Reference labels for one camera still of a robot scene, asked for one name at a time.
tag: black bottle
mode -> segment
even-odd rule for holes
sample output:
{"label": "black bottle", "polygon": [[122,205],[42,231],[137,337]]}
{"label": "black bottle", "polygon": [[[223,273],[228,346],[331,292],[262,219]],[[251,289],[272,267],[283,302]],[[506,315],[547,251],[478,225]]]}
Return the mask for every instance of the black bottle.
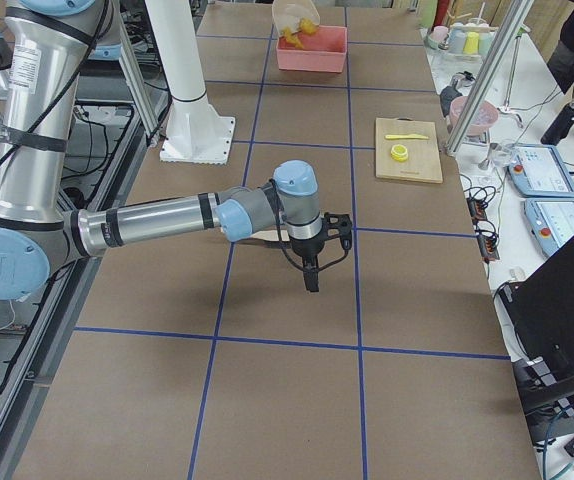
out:
{"label": "black bottle", "polygon": [[574,99],[563,107],[558,116],[549,126],[540,143],[543,145],[558,145],[569,133],[569,129],[574,124]]}

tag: table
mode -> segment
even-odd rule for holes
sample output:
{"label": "table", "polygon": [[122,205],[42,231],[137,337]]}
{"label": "table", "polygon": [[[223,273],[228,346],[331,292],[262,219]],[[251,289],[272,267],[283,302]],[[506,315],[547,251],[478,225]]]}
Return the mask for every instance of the table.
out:
{"label": "table", "polygon": [[[502,105],[506,86],[509,78],[511,66],[511,54],[504,59],[496,78],[487,94],[486,99],[494,105]],[[441,52],[427,50],[428,61],[432,65],[432,76],[437,92],[440,92],[447,84],[453,74],[468,68],[472,73],[477,74],[480,69],[480,61],[467,61],[463,57],[445,55]],[[469,88],[461,89],[467,95]],[[564,96],[560,93],[557,85],[549,73],[546,64],[538,49],[529,38],[523,35],[521,40],[516,76],[514,79],[511,106],[514,108],[528,108],[543,102],[550,92],[558,92],[553,101],[540,107],[536,107],[528,112],[520,112],[523,123],[527,130],[518,128],[517,123],[510,117],[501,115],[498,122],[491,128],[491,141],[500,142],[506,139],[516,140],[520,138],[521,143],[540,143],[542,134],[547,130],[553,119],[564,105]],[[574,126],[568,137],[562,140],[557,146],[561,156],[566,162],[574,164]],[[485,147],[463,145],[459,150],[456,159],[459,171],[473,180],[474,185],[485,185],[487,180],[481,174],[477,164],[485,158],[487,151]],[[501,187],[500,178],[494,180],[497,187]],[[468,180],[463,179],[463,188],[469,186]],[[528,277],[542,263],[545,257],[540,247],[537,245],[530,227],[524,217],[522,202],[523,198],[515,189],[511,180],[507,178],[504,187],[504,194],[497,196],[490,204],[487,215],[494,224],[502,222],[500,229],[500,260],[490,265],[489,286],[491,291],[495,291],[499,285],[508,280],[521,280],[513,277],[512,270],[517,268]],[[515,339],[511,321],[500,301],[496,301],[496,310],[503,328],[505,341],[512,360],[524,357]],[[561,437],[559,441],[548,450],[548,473],[554,475],[570,461],[570,457],[564,452],[562,446],[567,443],[573,435]],[[566,478],[574,479],[574,469],[565,475]]]}
{"label": "table", "polygon": [[276,250],[217,232],[108,252],[14,478],[538,478],[456,163],[441,185],[374,176],[377,116],[446,138],[417,19],[320,14],[349,29],[343,74],[279,71],[269,6],[210,6],[199,48],[211,103],[237,117],[229,162],[152,150],[129,203],[303,158],[322,208],[351,212],[352,255],[313,295]]}

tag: black screen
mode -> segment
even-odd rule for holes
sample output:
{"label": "black screen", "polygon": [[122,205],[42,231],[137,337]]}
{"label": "black screen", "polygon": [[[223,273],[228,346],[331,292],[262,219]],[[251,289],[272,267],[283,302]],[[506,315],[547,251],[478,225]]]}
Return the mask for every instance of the black screen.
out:
{"label": "black screen", "polygon": [[[574,374],[574,236],[514,292],[516,332],[558,380]],[[574,396],[570,402],[574,406]]]}

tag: pink bin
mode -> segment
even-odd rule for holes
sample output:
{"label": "pink bin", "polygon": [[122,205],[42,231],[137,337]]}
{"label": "pink bin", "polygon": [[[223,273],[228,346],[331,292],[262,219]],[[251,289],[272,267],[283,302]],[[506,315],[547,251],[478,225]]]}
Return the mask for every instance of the pink bin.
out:
{"label": "pink bin", "polygon": [[314,35],[299,34],[305,47],[300,50],[288,44],[284,37],[278,40],[278,68],[307,72],[340,73],[347,56],[347,28],[321,25]]}

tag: wooden board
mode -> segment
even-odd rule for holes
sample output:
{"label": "wooden board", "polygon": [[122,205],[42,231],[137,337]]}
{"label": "wooden board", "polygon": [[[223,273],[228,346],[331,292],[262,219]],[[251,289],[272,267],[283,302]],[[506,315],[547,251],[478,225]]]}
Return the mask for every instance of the wooden board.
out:
{"label": "wooden board", "polygon": [[[419,133],[429,140],[385,140],[385,135]],[[397,162],[391,158],[392,145],[407,147],[409,160]],[[443,183],[440,167],[436,126],[431,122],[376,119],[376,177],[414,182]]]}

